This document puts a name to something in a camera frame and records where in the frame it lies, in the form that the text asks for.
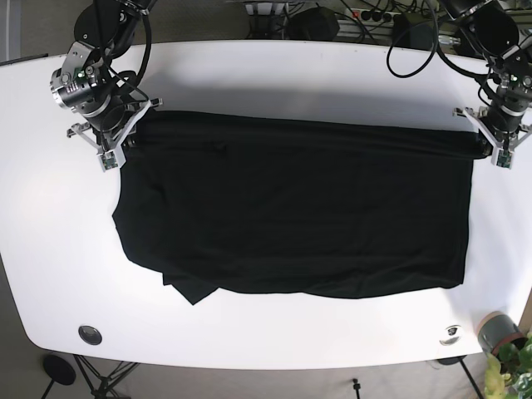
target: black cable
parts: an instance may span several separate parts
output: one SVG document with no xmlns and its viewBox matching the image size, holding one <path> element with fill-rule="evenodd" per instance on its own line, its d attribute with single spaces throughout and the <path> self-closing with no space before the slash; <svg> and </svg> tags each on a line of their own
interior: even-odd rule
<svg viewBox="0 0 532 399">
<path fill-rule="evenodd" d="M 142 23 L 144 24 L 144 30 L 146 33 L 146 47 L 144 50 L 144 56 L 142 56 L 142 63 L 140 64 L 139 73 L 136 74 L 135 79 L 135 85 L 139 86 L 140 82 L 142 81 L 142 78 L 144 77 L 144 74 L 146 72 L 146 68 L 148 67 L 148 61 L 150 60 L 150 54 L 151 54 L 151 25 L 150 25 L 150 19 L 147 15 L 142 16 Z"/>
<path fill-rule="evenodd" d="M 342 2 L 342 4 L 348 9 L 350 10 L 351 7 L 344 1 L 344 0 L 340 0 Z M 366 0 L 360 0 L 361 2 L 363 2 L 364 4 L 368 5 L 369 7 L 374 7 L 376 10 L 379 10 L 379 11 L 384 11 L 382 10 L 382 8 L 378 8 L 378 7 L 375 7 L 373 4 L 371 4 L 370 2 L 367 2 Z"/>
<path fill-rule="evenodd" d="M 293 6 L 293 9 L 292 10 L 288 10 L 288 15 L 292 16 L 294 14 L 297 14 L 298 12 L 300 12 L 303 7 L 305 7 L 305 2 L 301 2 L 299 4 L 296 4 L 295 6 Z"/>
<path fill-rule="evenodd" d="M 46 390 L 44 391 L 44 393 L 42 394 L 41 399 L 46 399 L 46 397 L 48 396 L 48 393 L 50 392 L 50 390 L 51 390 L 52 387 L 53 387 L 53 383 L 54 383 L 54 382 L 55 382 L 55 381 L 53 381 L 53 380 L 50 381 L 50 383 L 48 384 L 47 389 L 46 389 Z"/>
<path fill-rule="evenodd" d="M 340 0 L 340 2 L 341 2 L 341 3 L 347 8 L 347 10 L 351 10 L 351 8 L 350 8 L 349 5 L 345 2 L 345 0 Z M 372 34 L 367 30 L 367 28 L 364 26 L 364 24 L 362 23 L 362 21 L 360 20 L 359 17 L 355 17 L 355 16 L 353 15 L 354 18 L 352 18 L 352 17 L 349 17 L 349 16 L 347 16 L 347 15 L 345 15 L 345 14 L 342 14 L 342 13 L 340 13 L 340 12 L 336 12 L 336 11 L 334 11 L 334 13 L 337 14 L 337 15 L 342 15 L 343 17 L 345 17 L 345 18 L 347 18 L 347 19 L 350 19 L 350 20 L 352 20 L 352 21 L 355 21 L 355 20 L 356 20 L 357 22 L 355 22 L 355 23 L 356 23 L 356 24 L 357 24 L 357 25 L 358 25 L 358 26 L 359 26 L 359 27 L 365 32 L 364 36 L 367 34 L 367 35 L 373 40 L 373 42 L 374 42 L 375 44 L 379 44 L 379 43 L 377 42 L 377 40 L 375 40 L 375 37 L 373 37 L 373 35 L 372 35 Z"/>
<path fill-rule="evenodd" d="M 401 32 L 401 34 L 396 38 L 396 40 L 393 41 L 392 45 L 390 46 L 390 49 L 388 50 L 388 53 L 386 55 L 386 66 L 388 67 L 388 71 L 390 71 L 390 73 L 395 76 L 395 77 L 399 77 L 401 79 L 406 79 L 408 77 L 412 77 L 412 76 L 415 76 L 417 75 L 419 72 L 423 71 L 427 65 L 429 65 L 429 63 L 432 61 L 432 58 L 434 58 L 434 55 L 436 54 L 436 50 L 437 48 L 440 46 L 440 41 L 439 41 L 439 34 L 438 34 L 438 18 L 436 16 L 436 11 L 434 11 L 434 9 L 431 7 L 431 5 L 427 2 L 427 0 L 423 0 L 423 2 L 426 2 L 426 5 L 429 7 L 429 9 L 431 10 L 431 15 L 432 15 L 432 21 L 424 21 L 424 22 L 421 22 L 421 23 L 417 23 L 416 25 L 413 25 L 411 27 L 409 27 L 408 29 L 406 29 L 405 31 Z M 396 73 L 395 71 L 392 70 L 392 66 L 390 65 L 390 55 L 392 54 L 392 50 L 393 50 L 393 47 L 395 47 L 397 45 L 397 43 L 414 27 L 418 27 L 420 26 L 422 23 L 428 23 L 428 22 L 433 22 L 433 28 L 432 28 L 432 32 L 433 32 L 433 38 L 432 38 L 432 49 L 431 49 L 431 53 L 429 55 L 429 57 L 426 59 L 425 62 L 423 62 L 423 65 L 421 65 L 419 68 L 417 68 L 414 72 L 411 72 L 411 73 L 407 73 L 406 75 L 401 75 L 399 73 Z"/>
<path fill-rule="evenodd" d="M 335 14 L 337 14 L 337 15 L 345 17 L 348 20 L 354 22 L 354 24 L 357 25 L 360 28 L 360 35 L 357 37 L 358 43 L 361 43 L 361 42 L 364 41 L 364 39 L 366 38 L 366 29 L 364 29 L 364 25 L 362 24 L 362 22 L 360 22 L 360 20 L 357 20 L 355 18 L 351 18 L 348 15 L 342 14 L 341 12 L 336 12 L 336 11 L 333 11 L 333 12 Z"/>
<path fill-rule="evenodd" d="M 372 27 L 371 29 L 369 29 L 369 32 L 373 32 L 375 29 L 378 29 L 379 27 L 381 27 L 382 25 L 384 25 L 385 23 L 389 23 L 387 21 L 382 21 L 381 23 L 379 23 L 378 25 L 376 25 L 375 27 Z"/>
<path fill-rule="evenodd" d="M 463 76 L 471 77 L 475 79 L 476 81 L 482 81 L 483 79 L 485 79 L 485 75 L 482 75 L 480 73 L 474 73 L 471 71 L 467 71 L 463 68 L 460 68 L 454 62 L 452 62 L 449 58 L 447 58 L 446 54 L 443 52 L 443 50 L 441 50 L 439 41 L 438 41 L 436 52 L 438 53 L 438 56 L 440 56 L 440 59 L 453 71 L 456 71 Z"/>
<path fill-rule="evenodd" d="M 469 379 L 469 382 L 473 386 L 473 389 L 475 389 L 476 395 L 479 397 L 479 399 L 484 399 L 484 397 L 482 396 L 482 392 L 480 392 L 479 386 L 476 385 L 475 380 L 473 379 L 473 377 L 469 373 L 469 370 L 467 369 L 466 364 L 464 363 L 464 361 L 462 359 L 460 359 L 460 364 L 462 365 L 462 368 L 464 369 L 464 372 L 467 375 L 467 378 Z"/>
<path fill-rule="evenodd" d="M 100 5 L 98 4 L 98 1 L 99 0 L 92 0 L 92 5 L 94 6 L 94 13 L 95 13 L 95 16 L 96 16 L 96 30 L 98 32 L 98 37 L 99 37 L 99 40 L 100 40 L 100 55 L 101 55 L 101 60 L 103 61 L 104 66 L 109 71 L 111 71 L 115 76 L 118 76 L 119 79 L 121 81 L 123 81 L 124 84 L 127 85 L 131 90 L 137 91 L 138 93 L 140 93 L 146 99 L 146 101 L 149 101 L 150 98 L 141 89 L 139 89 L 137 86 L 129 83 L 126 79 L 123 79 L 122 77 L 120 77 L 118 72 L 116 72 L 113 68 L 111 68 L 111 65 L 109 65 L 109 63 L 107 62 L 107 59 L 106 59 L 106 46 L 105 46 L 105 43 L 103 42 L 103 33 L 101 31 L 101 18 L 100 18 L 101 14 L 100 14 Z"/>
</svg>

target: plant pot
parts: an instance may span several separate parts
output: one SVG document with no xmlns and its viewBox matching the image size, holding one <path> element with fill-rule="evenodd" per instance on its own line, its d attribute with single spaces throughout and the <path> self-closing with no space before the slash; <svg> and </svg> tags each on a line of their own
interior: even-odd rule
<svg viewBox="0 0 532 399">
<path fill-rule="evenodd" d="M 526 343 L 525 335 L 510 317 L 501 312 L 487 315 L 476 329 L 476 336 L 482 350 L 493 356 L 499 354 L 499 348 L 505 343 L 512 342 L 518 349 Z"/>
</svg>

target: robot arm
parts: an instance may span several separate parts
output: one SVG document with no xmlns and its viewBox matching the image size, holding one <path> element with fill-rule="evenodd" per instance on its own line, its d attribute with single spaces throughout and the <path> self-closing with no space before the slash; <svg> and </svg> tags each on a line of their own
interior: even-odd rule
<svg viewBox="0 0 532 399">
<path fill-rule="evenodd" d="M 532 102 L 532 67 L 525 51 L 532 45 L 532 35 L 520 41 L 515 22 L 496 0 L 439 1 L 490 67 L 488 75 L 465 71 L 437 48 L 448 66 L 474 78 L 491 101 L 479 112 L 466 108 L 457 109 L 456 114 L 467 117 L 478 127 L 487 147 L 492 147 L 487 149 L 492 153 L 492 163 L 510 168 L 515 148 L 532 132 L 521 124 Z M 52 74 L 50 86 L 56 103 L 86 119 L 86 123 L 74 125 L 67 135 L 79 135 L 93 145 L 104 171 L 126 162 L 122 144 L 148 109 L 161 104 L 161 99 L 150 101 L 138 88 L 150 56 L 148 14 L 155 3 L 156 0 L 93 0 L 76 21 L 76 41 L 62 68 Z M 117 73 L 111 67 L 112 60 L 130 47 L 140 21 L 146 31 L 140 70 Z M 489 79 L 498 85 L 496 91 L 488 85 Z M 135 100 L 131 96 L 134 92 L 144 99 Z M 96 141 L 86 135 L 85 131 L 90 129 Z"/>
<path fill-rule="evenodd" d="M 76 41 L 62 68 L 52 73 L 50 87 L 56 103 L 86 119 L 86 123 L 74 125 L 67 136 L 79 135 L 93 145 L 104 171 L 124 164 L 121 145 L 147 110 L 161 104 L 160 99 L 151 101 L 138 89 L 150 57 L 148 14 L 155 2 L 94 0 L 76 21 Z M 112 60 L 129 49 L 140 21 L 146 31 L 140 70 L 116 73 L 111 67 Z M 142 101 L 131 96 L 135 91 L 144 97 Z M 85 133 L 90 129 L 96 141 Z"/>
<path fill-rule="evenodd" d="M 466 116 L 493 146 L 492 163 L 510 168 L 514 149 L 530 135 L 521 120 L 532 102 L 532 67 L 525 51 L 532 37 L 520 40 L 515 22 L 496 0 L 439 1 L 490 68 L 489 76 L 475 79 L 491 103 L 478 113 L 471 109 L 457 113 Z M 496 91 L 488 86 L 489 79 L 498 84 Z"/>
</svg>

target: black t-shirt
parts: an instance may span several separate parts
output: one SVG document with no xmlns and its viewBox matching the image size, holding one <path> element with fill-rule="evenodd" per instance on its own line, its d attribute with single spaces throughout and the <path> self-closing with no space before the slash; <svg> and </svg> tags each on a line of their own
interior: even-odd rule
<svg viewBox="0 0 532 399">
<path fill-rule="evenodd" d="M 137 127 L 116 228 L 128 259 L 191 303 L 463 282 L 473 133 L 177 111 Z"/>
</svg>

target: tripod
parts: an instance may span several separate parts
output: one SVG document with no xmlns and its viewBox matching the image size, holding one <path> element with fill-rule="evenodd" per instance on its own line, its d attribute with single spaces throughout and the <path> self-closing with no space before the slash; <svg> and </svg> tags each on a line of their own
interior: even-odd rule
<svg viewBox="0 0 532 399">
<path fill-rule="evenodd" d="M 83 378 L 85 378 L 87 385 L 91 389 L 91 395 L 93 395 L 95 399 L 107 399 L 112 397 L 120 399 L 131 399 L 130 397 L 121 397 L 118 393 L 116 393 L 114 388 L 120 381 L 130 375 L 131 372 L 135 370 L 137 366 L 139 366 L 139 363 L 120 362 L 111 374 L 104 377 L 96 370 L 94 366 L 91 365 L 88 360 L 85 359 L 84 356 L 74 355 L 74 360 L 76 361 L 77 366 L 80 368 L 81 374 L 83 375 Z M 85 367 L 98 380 L 100 380 L 100 386 L 97 389 L 95 389 L 94 385 L 92 385 L 91 379 L 87 375 L 83 365 L 85 365 Z"/>
</svg>

